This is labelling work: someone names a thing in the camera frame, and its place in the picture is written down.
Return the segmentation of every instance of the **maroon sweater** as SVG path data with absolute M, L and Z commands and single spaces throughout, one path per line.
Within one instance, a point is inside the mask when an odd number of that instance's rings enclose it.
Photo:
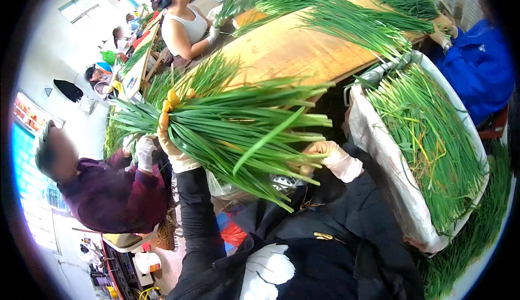
M 72 214 L 88 229 L 101 233 L 148 233 L 166 216 L 170 192 L 162 179 L 130 165 L 117 150 L 110 159 L 81 158 L 76 178 L 58 188 Z

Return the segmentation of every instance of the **hand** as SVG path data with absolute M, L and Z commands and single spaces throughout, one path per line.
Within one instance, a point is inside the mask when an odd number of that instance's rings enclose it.
M 453 23 L 452 20 L 450 20 L 447 16 L 444 14 L 441 14 L 434 20 L 434 24 L 437 24 L 441 29 L 447 29 L 448 35 L 452 36 L 453 38 L 458 37 L 459 35 L 459 29 Z
M 195 159 L 181 152 L 168 136 L 168 113 L 162 112 L 159 117 L 159 127 L 157 128 L 159 144 L 164 153 L 168 155 L 168 160 L 172 165 L 174 173 L 183 173 L 201 166 Z
M 433 28 L 435 32 L 430 35 L 430 38 L 444 49 L 448 43 L 451 43 L 451 40 L 445 36 L 444 32 L 440 31 L 436 24 L 433 24 Z
M 129 157 L 132 155 L 132 145 L 130 144 L 130 140 L 133 139 L 135 134 L 128 135 L 123 139 L 123 155 L 125 157 Z
M 353 181 L 364 171 L 363 162 L 348 155 L 348 153 L 333 141 L 314 142 L 309 145 L 303 153 L 328 154 L 328 156 L 322 160 L 322 164 L 329 168 L 329 170 L 344 183 Z M 302 166 L 300 171 L 302 174 L 307 174 L 310 172 L 309 168 L 311 167 Z
M 210 27 L 210 35 L 206 37 L 206 39 L 208 40 L 210 45 L 215 42 L 215 40 L 217 39 L 218 35 L 220 35 L 220 30 L 219 29 L 215 29 L 214 26 L 211 26 Z
M 155 135 L 145 135 L 137 141 L 135 154 L 137 156 L 137 168 L 152 173 L 152 152 L 157 150 L 153 144 Z

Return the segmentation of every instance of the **beige glove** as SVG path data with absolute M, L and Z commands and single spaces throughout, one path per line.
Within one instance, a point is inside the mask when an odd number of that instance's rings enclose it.
M 452 20 L 450 20 L 444 14 L 441 14 L 440 16 L 435 18 L 434 24 L 439 26 L 441 29 L 448 30 L 447 34 L 450 35 L 452 38 L 456 38 L 459 36 L 459 30 L 457 29 L 457 26 L 452 22 Z
M 181 152 L 170 140 L 168 136 L 168 113 L 162 112 L 159 117 L 159 127 L 157 128 L 157 136 L 159 144 L 164 153 L 168 155 L 168 160 L 172 164 L 174 173 L 183 173 L 201 166 L 196 160 L 189 155 Z
M 356 177 L 363 173 L 363 162 L 351 157 L 346 153 L 336 142 L 333 141 L 319 141 L 309 145 L 305 154 L 328 154 L 321 161 L 334 175 L 341 179 L 344 183 L 353 181 Z M 300 171 L 302 174 L 311 172 L 308 166 L 302 166 Z
M 435 32 L 430 35 L 430 38 L 444 49 L 448 43 L 451 43 L 451 40 L 446 37 L 444 32 L 440 31 L 437 25 L 433 24 L 433 28 L 435 29 Z

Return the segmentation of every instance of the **yellow glove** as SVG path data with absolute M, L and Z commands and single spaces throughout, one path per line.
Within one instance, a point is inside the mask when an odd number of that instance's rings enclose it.
M 440 31 L 436 24 L 433 24 L 433 28 L 435 29 L 435 32 L 430 35 L 430 38 L 444 49 L 448 43 L 451 43 L 451 40 L 446 37 L 444 32 Z
M 341 179 L 344 183 L 353 181 L 356 177 L 363 173 L 363 162 L 359 159 L 351 157 L 336 142 L 319 141 L 309 145 L 304 154 L 328 154 L 321 163 L 325 165 L 334 175 Z M 313 167 L 302 166 L 300 172 L 309 174 Z
M 168 135 L 169 118 L 168 112 L 163 111 L 159 117 L 159 127 L 157 128 L 157 136 L 159 137 L 159 144 L 164 153 L 168 155 L 168 160 L 172 164 L 174 173 L 183 173 L 201 166 L 195 159 L 189 155 L 181 152 Z

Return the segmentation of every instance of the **plastic bag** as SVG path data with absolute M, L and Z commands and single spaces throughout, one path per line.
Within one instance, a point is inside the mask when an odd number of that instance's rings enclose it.
M 106 52 L 99 52 L 101 56 L 103 56 L 103 60 L 110 65 L 114 65 L 115 56 L 117 55 L 115 52 L 111 50 L 107 50 Z

